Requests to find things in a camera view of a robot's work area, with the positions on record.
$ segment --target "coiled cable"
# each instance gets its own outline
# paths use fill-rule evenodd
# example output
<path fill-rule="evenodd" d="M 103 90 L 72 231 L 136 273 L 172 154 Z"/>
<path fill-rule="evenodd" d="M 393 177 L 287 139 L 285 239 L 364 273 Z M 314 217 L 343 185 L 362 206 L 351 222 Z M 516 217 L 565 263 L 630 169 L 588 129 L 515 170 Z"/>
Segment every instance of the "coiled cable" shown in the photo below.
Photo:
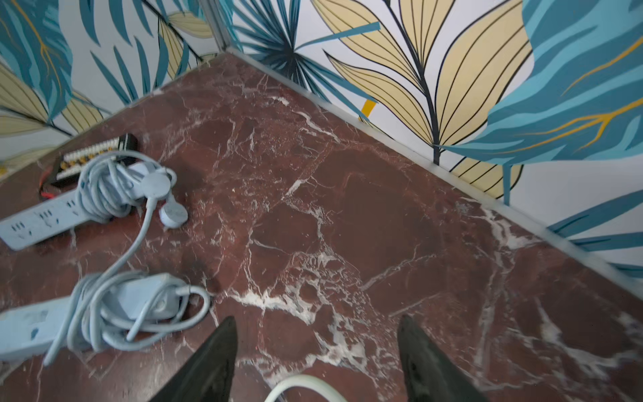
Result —
<path fill-rule="evenodd" d="M 147 162 L 156 172 L 163 172 L 170 176 L 171 187 L 176 183 L 176 174 L 173 171 L 162 167 L 157 161 L 144 154 L 135 151 L 107 152 L 91 160 L 83 168 L 76 189 L 77 205 L 97 222 L 106 223 L 112 216 L 124 217 L 129 214 L 132 206 L 139 206 L 137 200 L 132 199 L 128 191 L 134 185 L 140 184 L 144 176 L 114 162 L 113 158 L 117 156 L 137 158 Z M 67 348 L 72 351 L 80 351 L 87 345 L 95 351 L 104 350 L 106 345 L 123 351 L 137 351 L 152 345 L 168 333 L 194 326 L 208 313 L 210 295 L 207 290 L 186 285 L 185 282 L 174 277 L 169 277 L 163 287 L 146 301 L 140 315 L 134 321 L 116 315 L 102 301 L 114 287 L 145 276 L 139 271 L 117 272 L 143 242 L 157 203 L 158 200 L 155 198 L 147 199 L 141 230 L 127 251 L 102 274 L 87 275 L 76 284 L 70 297 L 69 309 L 44 357 L 43 365 L 47 366 L 53 362 L 64 341 Z M 179 311 L 169 322 L 158 324 L 148 320 L 147 316 L 154 307 L 157 296 L 165 291 L 173 291 L 181 297 Z M 190 294 L 201 296 L 203 306 L 195 316 L 181 321 Z M 140 331 L 154 333 L 154 335 L 135 342 L 134 339 Z"/>

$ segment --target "red wire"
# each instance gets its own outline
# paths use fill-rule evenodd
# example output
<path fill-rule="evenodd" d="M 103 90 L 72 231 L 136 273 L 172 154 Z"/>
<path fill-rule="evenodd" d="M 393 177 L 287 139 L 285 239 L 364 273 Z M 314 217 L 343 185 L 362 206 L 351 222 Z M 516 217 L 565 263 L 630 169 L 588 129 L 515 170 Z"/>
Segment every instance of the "red wire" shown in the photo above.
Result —
<path fill-rule="evenodd" d="M 43 186 L 44 186 L 44 181 L 45 181 L 45 179 L 47 178 L 47 176 L 49 176 L 49 174 L 51 174 L 51 170 L 52 170 L 52 169 L 53 169 L 53 168 L 51 168 L 51 167 L 50 167 L 49 169 L 45 170 L 45 171 L 42 173 L 42 176 L 41 176 L 41 179 L 40 179 L 40 183 L 39 183 L 39 186 L 38 186 L 38 193 L 41 195 L 41 197 L 46 198 L 46 199 L 56 198 L 56 195 L 55 195 L 55 194 L 50 193 L 50 192 L 46 192 L 46 191 L 43 191 L 43 190 L 42 190 L 42 188 L 43 188 Z"/>

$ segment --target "tropical leaf wallpaper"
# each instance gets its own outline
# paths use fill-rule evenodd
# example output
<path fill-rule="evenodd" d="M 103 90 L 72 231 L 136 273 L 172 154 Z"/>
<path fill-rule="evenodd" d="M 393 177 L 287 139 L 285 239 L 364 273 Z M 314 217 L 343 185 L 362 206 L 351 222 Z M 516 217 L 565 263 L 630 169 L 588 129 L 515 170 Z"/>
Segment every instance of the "tropical leaf wallpaper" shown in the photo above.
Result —
<path fill-rule="evenodd" d="M 0 179 L 194 68 L 198 0 L 0 0 Z"/>
<path fill-rule="evenodd" d="M 640 0 L 221 0 L 233 45 L 643 277 Z"/>

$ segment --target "power strip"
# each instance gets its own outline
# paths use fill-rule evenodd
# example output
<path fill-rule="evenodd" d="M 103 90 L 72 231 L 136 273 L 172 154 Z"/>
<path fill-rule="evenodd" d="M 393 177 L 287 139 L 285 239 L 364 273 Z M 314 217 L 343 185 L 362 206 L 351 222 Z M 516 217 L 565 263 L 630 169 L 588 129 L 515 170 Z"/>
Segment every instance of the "power strip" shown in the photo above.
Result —
<path fill-rule="evenodd" d="M 141 162 L 125 167 L 117 157 Z M 20 307 L 0 314 L 0 360 L 27 358 L 46 351 L 53 363 L 61 347 L 102 351 L 113 347 L 137 351 L 169 333 L 196 325 L 210 309 L 210 294 L 168 274 L 145 278 L 138 271 L 119 273 L 145 238 L 159 201 L 159 218 L 179 228 L 188 212 L 172 195 L 176 173 L 135 151 L 106 152 L 83 168 L 76 190 L 29 208 L 0 222 L 0 238 L 21 250 L 88 220 L 107 223 L 125 217 L 145 202 L 145 216 L 134 242 L 101 274 L 81 278 L 71 296 Z M 188 297 L 199 295 L 199 312 L 186 320 Z M 137 337 L 140 333 L 150 336 Z"/>
<path fill-rule="evenodd" d="M 135 320 L 168 278 L 171 278 L 168 273 L 160 273 L 126 282 L 111 290 L 104 303 L 122 318 Z M 60 330 L 70 301 L 71 297 L 56 298 L 0 313 L 0 361 L 22 360 L 45 353 Z M 165 320 L 178 311 L 179 296 L 165 288 L 156 297 L 147 319 Z"/>
<path fill-rule="evenodd" d="M 149 172 L 145 162 L 135 163 L 128 170 Z M 133 199 L 143 197 L 139 186 L 132 186 L 129 195 Z M 0 239 L 12 250 L 22 250 L 90 219 L 76 205 L 76 191 L 72 190 L 0 221 Z"/>

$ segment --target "red marble floor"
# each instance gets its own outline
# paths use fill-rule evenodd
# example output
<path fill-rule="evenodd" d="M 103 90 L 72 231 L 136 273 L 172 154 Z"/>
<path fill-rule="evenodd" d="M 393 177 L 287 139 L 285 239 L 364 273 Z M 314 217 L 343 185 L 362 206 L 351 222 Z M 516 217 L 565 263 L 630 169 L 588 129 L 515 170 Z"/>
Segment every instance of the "red marble floor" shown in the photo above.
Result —
<path fill-rule="evenodd" d="M 212 314 L 147 351 L 28 360 L 0 401 L 146 401 L 228 315 L 234 401 L 299 372 L 349 402 L 403 401 L 403 313 L 491 401 L 643 400 L 641 301 L 243 61 L 221 56 L 60 151 L 124 132 L 177 172 L 190 212 L 167 232 L 155 216 L 129 266 L 206 286 Z M 52 159 L 0 183 L 0 217 L 37 203 Z M 69 294 L 140 224 L 0 244 L 0 311 Z"/>

